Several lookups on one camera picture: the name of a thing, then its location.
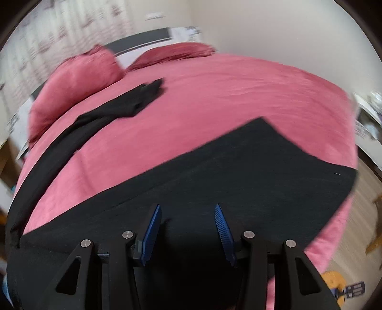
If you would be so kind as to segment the pink velvet bed cover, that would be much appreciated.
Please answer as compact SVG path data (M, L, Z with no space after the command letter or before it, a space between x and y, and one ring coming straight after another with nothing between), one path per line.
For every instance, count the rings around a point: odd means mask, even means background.
M107 242L155 203L147 308L233 306L217 204L325 268L357 177L354 123L344 90L271 61L213 54L127 72L30 147L8 213L11 300L36 309L81 239Z

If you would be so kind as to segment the dark red pillow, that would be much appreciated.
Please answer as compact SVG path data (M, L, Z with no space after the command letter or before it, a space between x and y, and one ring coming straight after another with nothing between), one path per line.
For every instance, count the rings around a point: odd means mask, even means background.
M211 56L215 52L216 49L213 46L198 42L184 42L156 47L147 50L136 58L136 60L129 67L127 67L126 72L169 61L195 57L207 57Z

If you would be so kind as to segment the wall power strip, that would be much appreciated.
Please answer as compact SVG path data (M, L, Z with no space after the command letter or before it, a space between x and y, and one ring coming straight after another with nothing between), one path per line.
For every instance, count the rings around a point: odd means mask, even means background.
M154 13L148 13L145 15L145 20L154 20L154 19L161 19L164 17L163 12L154 12Z

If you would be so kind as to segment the patterned white curtain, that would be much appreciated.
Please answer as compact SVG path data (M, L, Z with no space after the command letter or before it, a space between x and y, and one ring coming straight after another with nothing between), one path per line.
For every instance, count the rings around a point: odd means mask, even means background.
M15 108L65 59L134 33L126 1L42 1L1 50L3 94Z

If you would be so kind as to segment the white and grey headboard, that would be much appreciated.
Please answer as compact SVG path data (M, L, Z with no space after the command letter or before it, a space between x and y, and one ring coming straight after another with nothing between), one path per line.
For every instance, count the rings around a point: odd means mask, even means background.
M121 67L127 68L138 56L151 48L183 42L201 43L201 41L201 31L197 26L167 27L149 30L147 32L141 32L118 39L114 42L108 43L106 48L115 54L115 57ZM38 88L35 88L34 91L30 93L30 96L6 125L6 129L9 134L8 139L20 152L24 152L28 147L28 113L31 109L32 103L36 100L43 86L43 83L39 84Z

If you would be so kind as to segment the folded red duvet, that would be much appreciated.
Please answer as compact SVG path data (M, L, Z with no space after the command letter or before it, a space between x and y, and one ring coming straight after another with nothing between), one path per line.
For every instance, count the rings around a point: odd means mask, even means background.
M124 77L114 53L96 45L63 61L49 76L28 115L28 144L33 147L70 108Z

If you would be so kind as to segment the black wool garment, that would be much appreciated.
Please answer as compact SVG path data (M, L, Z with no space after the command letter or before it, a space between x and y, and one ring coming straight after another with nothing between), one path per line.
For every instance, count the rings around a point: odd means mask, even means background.
M287 113L282 83L115 83L69 110L29 152L5 231L16 309L231 309L320 293L286 240L313 243L350 195L355 149L324 155Z

